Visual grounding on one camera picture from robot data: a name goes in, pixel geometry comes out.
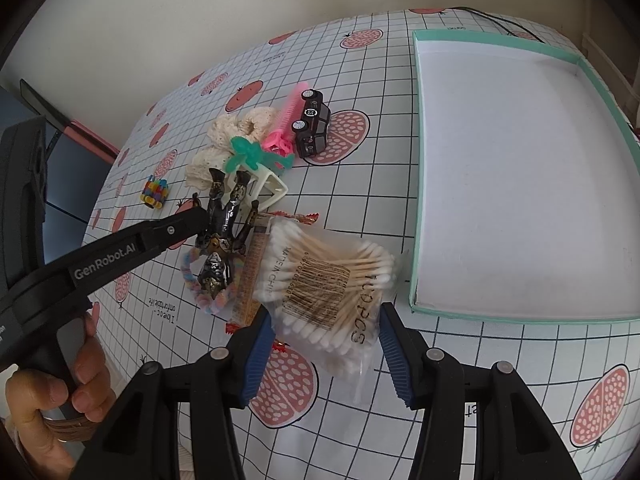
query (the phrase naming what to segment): blue gripper pad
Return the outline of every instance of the blue gripper pad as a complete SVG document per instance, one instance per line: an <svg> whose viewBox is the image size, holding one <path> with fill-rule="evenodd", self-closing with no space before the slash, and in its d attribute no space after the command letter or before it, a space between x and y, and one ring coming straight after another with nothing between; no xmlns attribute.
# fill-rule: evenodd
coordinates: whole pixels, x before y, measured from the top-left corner
<svg viewBox="0 0 640 480"><path fill-rule="evenodd" d="M386 365L391 372L396 394L400 399L404 400L407 406L410 406L414 401L414 391L412 389L409 363L384 309L380 310L380 344L385 355Z"/></svg>
<svg viewBox="0 0 640 480"><path fill-rule="evenodd" d="M260 387L269 355L271 355L275 337L275 332L271 328L271 316L266 314L260 331L255 338L254 346L249 352L249 358L244 365L244 383L240 399L245 406L258 394L258 388Z"/></svg>

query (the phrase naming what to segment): human hand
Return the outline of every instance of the human hand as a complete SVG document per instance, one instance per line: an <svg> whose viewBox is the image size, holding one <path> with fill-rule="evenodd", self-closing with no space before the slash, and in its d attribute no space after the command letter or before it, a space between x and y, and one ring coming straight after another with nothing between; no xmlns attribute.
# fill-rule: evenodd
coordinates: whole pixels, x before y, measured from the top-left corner
<svg viewBox="0 0 640 480"><path fill-rule="evenodd" d="M94 337L97 320L85 316L86 340L78 352L74 371L80 386L71 395L74 408L92 422L101 422L115 402L104 352ZM39 410L64 404L64 381L36 370L18 370L6 383L6 400L20 442L34 473L41 480L66 480L75 461L44 424Z"/></svg>

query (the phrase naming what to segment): finger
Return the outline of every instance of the finger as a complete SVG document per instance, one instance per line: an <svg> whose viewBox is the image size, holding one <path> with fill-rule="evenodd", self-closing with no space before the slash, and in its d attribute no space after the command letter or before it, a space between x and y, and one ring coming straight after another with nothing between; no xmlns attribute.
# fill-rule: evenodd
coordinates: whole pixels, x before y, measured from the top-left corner
<svg viewBox="0 0 640 480"><path fill-rule="evenodd" d="M71 395L71 402L78 412L86 413L100 406L110 391L111 377L103 368L91 381L83 384Z"/></svg>
<svg viewBox="0 0 640 480"><path fill-rule="evenodd" d="M99 341L95 337L86 340L78 351L74 371L82 384L87 384L104 368L105 357Z"/></svg>
<svg viewBox="0 0 640 480"><path fill-rule="evenodd" d="M86 337L93 337L97 332L99 314L96 314L94 317L94 311L95 307L91 314L84 314L84 332L86 333Z"/></svg>
<svg viewBox="0 0 640 480"><path fill-rule="evenodd" d="M113 393L113 390L109 390L107 394L107 398L104 402L98 406L97 408L91 410L90 412L86 412L84 416L88 418L91 422L102 422L104 417L107 416L107 413L113 406L113 403L116 401L116 394Z"/></svg>
<svg viewBox="0 0 640 480"><path fill-rule="evenodd" d="M34 456L53 452L56 441L38 410L52 410L65 402L64 381L35 370L19 370L6 382L5 394L25 449Z"/></svg>

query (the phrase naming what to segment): pink comb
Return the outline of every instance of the pink comb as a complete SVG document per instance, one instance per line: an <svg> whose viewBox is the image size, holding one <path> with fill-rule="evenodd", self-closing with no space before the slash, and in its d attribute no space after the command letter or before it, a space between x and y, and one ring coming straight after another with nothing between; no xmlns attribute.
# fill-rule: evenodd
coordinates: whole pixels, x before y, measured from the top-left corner
<svg viewBox="0 0 640 480"><path fill-rule="evenodd" d="M291 124L300 118L305 100L302 92L309 90L311 86L306 81L299 82L287 97L273 131L263 140L261 147L265 152L275 152L282 156L293 153L293 139L295 133L291 129Z"/></svg>

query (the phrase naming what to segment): silver screw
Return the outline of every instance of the silver screw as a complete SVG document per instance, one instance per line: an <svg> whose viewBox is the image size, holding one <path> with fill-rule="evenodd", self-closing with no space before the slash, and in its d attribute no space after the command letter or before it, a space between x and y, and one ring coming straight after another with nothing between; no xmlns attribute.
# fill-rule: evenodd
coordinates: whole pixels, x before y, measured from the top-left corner
<svg viewBox="0 0 640 480"><path fill-rule="evenodd" d="M498 361L495 367L498 368L498 371L502 372L503 374L510 374L511 372L513 372L513 365L508 361Z"/></svg>
<svg viewBox="0 0 640 480"><path fill-rule="evenodd" d="M229 355L229 350L227 350L226 347L218 346L214 348L209 355L214 359L220 360Z"/></svg>
<svg viewBox="0 0 640 480"><path fill-rule="evenodd" d="M160 365L156 361L149 361L142 365L142 373L145 375L153 375L158 371Z"/></svg>
<svg viewBox="0 0 640 480"><path fill-rule="evenodd" d="M432 361L442 361L444 359L444 352L439 348L429 348L427 350L427 357Z"/></svg>

